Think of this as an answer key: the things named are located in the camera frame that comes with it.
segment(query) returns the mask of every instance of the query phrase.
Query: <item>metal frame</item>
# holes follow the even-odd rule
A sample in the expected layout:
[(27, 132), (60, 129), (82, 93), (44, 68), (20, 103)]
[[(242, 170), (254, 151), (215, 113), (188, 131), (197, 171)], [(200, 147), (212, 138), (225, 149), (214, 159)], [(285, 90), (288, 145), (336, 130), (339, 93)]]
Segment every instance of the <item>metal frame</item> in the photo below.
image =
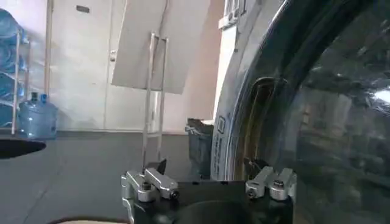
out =
[[(160, 114), (159, 114), (159, 122), (158, 122), (158, 132), (149, 133), (149, 126), (151, 124), (150, 112), (151, 112), (151, 93), (152, 93), (152, 79), (154, 74), (154, 59), (155, 59), (155, 47), (156, 41), (162, 41), (165, 43), (164, 50), (164, 59), (163, 59), (163, 73), (161, 78), (161, 89), (160, 92)], [(142, 171), (145, 170), (145, 162), (146, 162), (146, 150), (147, 143), (149, 138), (158, 137), (157, 144), (157, 161), (161, 160), (161, 145), (163, 141), (163, 122), (164, 122), (164, 107), (165, 107), (165, 71), (166, 64), (168, 60), (168, 38), (162, 38), (157, 36), (155, 33), (151, 33), (151, 42), (149, 45), (149, 65), (148, 65), (148, 73), (147, 73), (147, 82), (146, 82), (146, 104), (145, 104), (145, 120), (144, 120), (144, 130), (143, 130), (143, 146), (142, 146)]]
[(16, 59), (15, 59), (15, 78), (13, 82), (13, 105), (12, 105), (12, 129), (11, 134), (15, 134), (16, 112), (18, 107), (18, 84), (19, 84), (19, 60), (20, 60), (20, 32), (16, 36)]
[(23, 100), (27, 100), (29, 98), (29, 90), (30, 90), (30, 65), (31, 65), (31, 41), (28, 40), (28, 52), (26, 56), (26, 73), (24, 74), (24, 96)]
[(52, 24), (54, 0), (48, 0), (46, 6), (46, 39), (44, 50), (44, 93), (50, 95), (50, 63), (51, 63), (51, 45), (52, 45)]
[(226, 0), (224, 15), (227, 16), (230, 13), (233, 13), (235, 10), (239, 9), (240, 3), (241, 0)]

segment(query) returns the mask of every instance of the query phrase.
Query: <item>black bin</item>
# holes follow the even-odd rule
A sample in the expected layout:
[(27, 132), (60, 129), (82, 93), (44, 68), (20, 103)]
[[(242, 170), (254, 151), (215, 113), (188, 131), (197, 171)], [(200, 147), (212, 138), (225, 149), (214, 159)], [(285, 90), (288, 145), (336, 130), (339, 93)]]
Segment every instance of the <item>black bin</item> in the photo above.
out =
[(187, 119), (186, 132), (189, 136), (189, 156), (193, 171), (201, 179), (210, 179), (211, 144), (214, 125), (207, 125), (198, 119)]

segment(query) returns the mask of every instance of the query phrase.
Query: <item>white wall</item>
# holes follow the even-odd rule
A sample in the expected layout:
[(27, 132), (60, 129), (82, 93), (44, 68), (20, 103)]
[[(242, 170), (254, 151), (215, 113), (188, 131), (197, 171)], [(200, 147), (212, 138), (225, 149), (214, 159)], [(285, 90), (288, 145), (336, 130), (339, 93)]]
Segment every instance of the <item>white wall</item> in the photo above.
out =
[[(44, 41), (46, 33), (46, 1), (47, 0), (0, 0), (0, 6), (10, 10), (14, 17), (24, 26), (33, 36), (32, 61), (37, 61), (39, 72), (34, 74), (34, 86), (40, 91), (43, 90), (43, 64), (44, 64)], [(115, 49), (118, 44), (120, 25), (117, 22), (121, 20), (121, 9), (126, 0), (112, 0), (112, 23), (108, 30), (111, 30), (111, 37), (107, 37), (107, 53), (110, 49)], [(215, 86), (218, 70), (219, 46), (221, 31), (218, 30), (218, 19), (223, 14), (223, 0), (211, 1), (208, 17), (201, 35), (201, 46), (196, 54), (196, 59), (190, 66), (189, 75), (185, 84), (183, 94), (167, 94), (165, 109), (164, 131), (183, 133), (186, 119), (196, 117), (199, 119), (211, 119), (213, 114)], [(55, 33), (53, 36), (62, 38), (63, 43), (71, 41), (71, 35), (67, 33), (78, 32), (72, 29), (69, 21), (53, 21), (55, 26), (62, 28), (61, 33)], [(92, 41), (87, 37), (81, 41), (80, 46), (89, 44)], [(64, 57), (70, 57), (67, 64), (62, 65), (64, 72), (59, 76), (59, 67), (56, 62)], [(83, 77), (84, 72), (80, 70), (80, 61), (75, 59), (72, 54), (62, 54), (57, 57), (52, 55), (51, 65), (51, 92), (56, 89), (52, 97), (54, 103), (60, 108), (62, 117), (60, 118), (60, 129), (62, 130), (110, 130), (110, 131), (139, 131), (143, 128), (143, 107), (144, 91), (132, 88), (112, 86), (109, 84), (112, 75), (112, 64), (99, 65), (108, 67), (107, 73), (102, 83), (102, 79), (89, 79), (91, 85), (74, 86), (74, 80), (69, 80), (67, 75), (73, 77)], [(98, 88), (93, 81), (100, 83)], [(95, 86), (92, 91), (88, 86)], [(84, 94), (76, 94), (78, 90), (83, 89)], [(91, 107), (91, 101), (98, 100), (98, 107)]]
[(0, 0), (30, 36), (30, 86), (43, 91), (47, 0)]

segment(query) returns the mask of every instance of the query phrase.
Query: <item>screw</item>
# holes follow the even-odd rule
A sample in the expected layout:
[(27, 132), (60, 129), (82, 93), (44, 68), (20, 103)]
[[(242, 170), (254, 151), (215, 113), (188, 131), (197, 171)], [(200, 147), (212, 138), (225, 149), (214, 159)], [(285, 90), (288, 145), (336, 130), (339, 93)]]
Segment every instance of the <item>screw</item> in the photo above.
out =
[(152, 189), (152, 185), (149, 184), (148, 182), (143, 182), (141, 185), (142, 190), (144, 191), (149, 191)]
[(282, 181), (280, 181), (280, 180), (275, 180), (274, 181), (274, 186), (283, 188), (283, 187), (285, 187), (285, 184)]
[(248, 195), (249, 199), (255, 199), (256, 197), (256, 192), (253, 189), (249, 189), (246, 194)]
[(169, 195), (169, 197), (172, 199), (172, 200), (176, 200), (180, 197), (180, 194), (178, 191), (173, 191), (171, 192), (171, 194)]

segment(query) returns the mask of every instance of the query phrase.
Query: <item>metal shelf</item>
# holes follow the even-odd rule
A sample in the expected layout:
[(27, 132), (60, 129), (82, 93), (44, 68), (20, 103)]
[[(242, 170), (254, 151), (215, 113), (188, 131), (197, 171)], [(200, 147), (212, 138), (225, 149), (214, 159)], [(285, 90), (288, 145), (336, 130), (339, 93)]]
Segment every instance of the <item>metal shelf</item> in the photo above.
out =
[[(27, 70), (26, 71), (20, 71), (20, 52), (21, 52), (21, 44), (27, 45), (27, 57), (26, 57), (26, 63), (27, 63)], [(16, 54), (15, 54), (15, 73), (9, 74), (9, 73), (3, 73), (7, 77), (10, 77), (14, 80), (14, 86), (13, 86), (13, 100), (7, 101), (7, 100), (0, 100), (0, 104), (7, 105), (12, 107), (12, 121), (11, 122), (11, 134), (15, 134), (16, 131), (16, 113), (18, 110), (18, 103), (24, 99), (27, 98), (29, 94), (29, 62), (30, 62), (30, 41), (28, 41), (26, 44), (21, 43), (21, 35), (18, 32), (17, 38), (16, 38)], [(18, 96), (18, 85), (19, 83), (24, 83), (24, 96), (19, 99)]]

